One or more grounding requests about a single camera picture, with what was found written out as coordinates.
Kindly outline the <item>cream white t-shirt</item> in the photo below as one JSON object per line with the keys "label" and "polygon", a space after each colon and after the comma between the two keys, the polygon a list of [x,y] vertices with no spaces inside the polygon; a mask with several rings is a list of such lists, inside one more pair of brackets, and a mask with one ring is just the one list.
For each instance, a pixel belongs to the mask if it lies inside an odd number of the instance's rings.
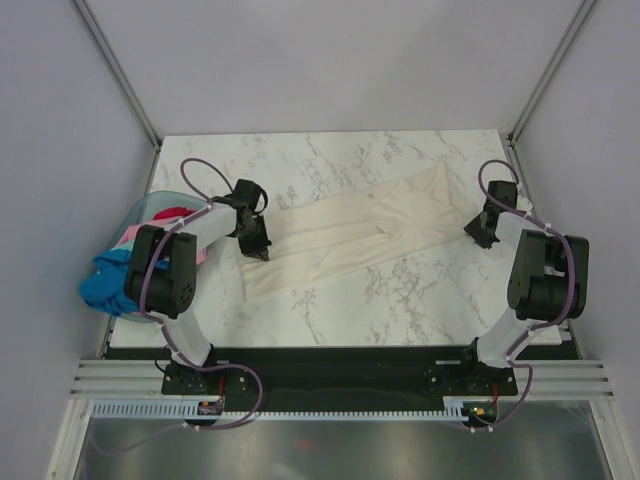
{"label": "cream white t-shirt", "polygon": [[316,286],[460,238],[476,206],[448,164],[266,215],[266,262],[246,260],[247,300]]}

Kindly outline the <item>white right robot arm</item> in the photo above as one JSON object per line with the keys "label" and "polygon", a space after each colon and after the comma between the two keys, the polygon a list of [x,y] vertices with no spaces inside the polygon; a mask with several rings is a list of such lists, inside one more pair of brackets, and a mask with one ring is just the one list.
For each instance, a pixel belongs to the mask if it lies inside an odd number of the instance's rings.
{"label": "white right robot arm", "polygon": [[493,369],[512,367],[537,335],[579,317],[586,306],[589,241],[559,234],[516,206],[516,184],[491,181],[482,211],[464,227],[483,249],[503,243],[515,251],[508,307],[488,333],[474,339],[469,346],[473,359],[457,371],[460,386],[473,394],[493,383]]}

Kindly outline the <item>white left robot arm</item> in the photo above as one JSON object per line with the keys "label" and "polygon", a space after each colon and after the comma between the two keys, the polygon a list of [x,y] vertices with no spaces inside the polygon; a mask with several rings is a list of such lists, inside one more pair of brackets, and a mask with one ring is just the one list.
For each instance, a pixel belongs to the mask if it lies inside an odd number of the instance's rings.
{"label": "white left robot arm", "polygon": [[261,186],[239,180],[230,194],[207,200],[194,213],[163,228],[144,225],[137,231],[124,293],[160,327],[172,359],[187,366],[185,382],[198,393],[211,392],[220,378],[218,367],[208,362],[213,346],[191,309],[198,254],[231,238],[243,256],[267,261],[272,245],[262,216],[267,204]]}

